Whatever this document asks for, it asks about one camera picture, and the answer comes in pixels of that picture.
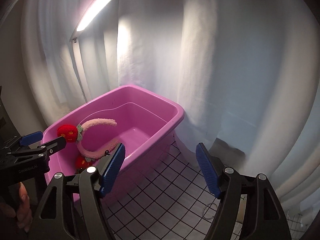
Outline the left hand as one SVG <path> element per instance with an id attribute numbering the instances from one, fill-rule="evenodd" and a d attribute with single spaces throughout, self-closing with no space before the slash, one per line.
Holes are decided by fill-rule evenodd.
<path id="1" fill-rule="evenodd" d="M 29 232 L 33 217 L 30 198 L 22 182 L 1 190 L 1 215 L 14 219 L 19 229 Z"/>

